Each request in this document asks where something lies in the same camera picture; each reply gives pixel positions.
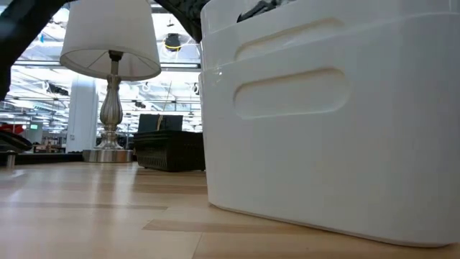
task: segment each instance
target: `lamp stem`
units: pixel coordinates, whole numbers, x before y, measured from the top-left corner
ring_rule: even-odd
[[[116,129],[118,124],[123,120],[123,109],[119,96],[121,77],[118,76],[119,61],[123,53],[111,50],[109,51],[109,55],[112,60],[111,74],[107,75],[107,95],[103,101],[100,114],[104,131],[101,133],[102,142],[96,148],[103,150],[122,150],[123,148],[118,145]]]

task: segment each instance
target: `table lamp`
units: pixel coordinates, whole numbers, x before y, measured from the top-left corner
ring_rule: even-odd
[[[146,0],[79,0],[70,5],[60,62],[77,73],[107,79],[100,118],[102,142],[84,150],[87,162],[132,161],[117,143],[123,119],[121,81],[141,81],[161,73],[150,4]]]

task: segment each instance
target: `ceiling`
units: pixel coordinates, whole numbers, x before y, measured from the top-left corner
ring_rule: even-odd
[[[7,2],[0,0],[0,12]],[[13,66],[11,90],[0,103],[0,123],[43,122],[45,130],[66,133],[69,96],[76,74],[58,61],[68,15],[68,9],[62,8]],[[200,97],[193,90],[200,73],[199,46],[177,19],[155,2],[152,2],[152,18],[163,72],[146,81],[122,82],[119,93],[124,119],[119,131],[136,132],[139,115],[148,113],[184,115],[183,129],[199,132],[202,130]],[[181,35],[182,47],[178,52],[170,52],[165,47],[165,38],[170,33]],[[69,96],[50,93],[50,85],[67,91]],[[96,79],[96,85],[100,109],[106,95],[106,82]]]

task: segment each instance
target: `white lampshade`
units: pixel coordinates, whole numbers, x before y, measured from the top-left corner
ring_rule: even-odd
[[[79,0],[70,5],[61,64],[105,79],[111,72],[109,50],[124,53],[119,62],[124,81],[161,73],[152,11],[146,0]]]

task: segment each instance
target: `red object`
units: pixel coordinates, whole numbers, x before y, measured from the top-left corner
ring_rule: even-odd
[[[6,125],[0,126],[0,130],[11,132],[11,133],[13,133],[13,128],[14,128],[14,134],[21,134],[24,131],[24,129],[22,129],[22,125],[6,124]]]

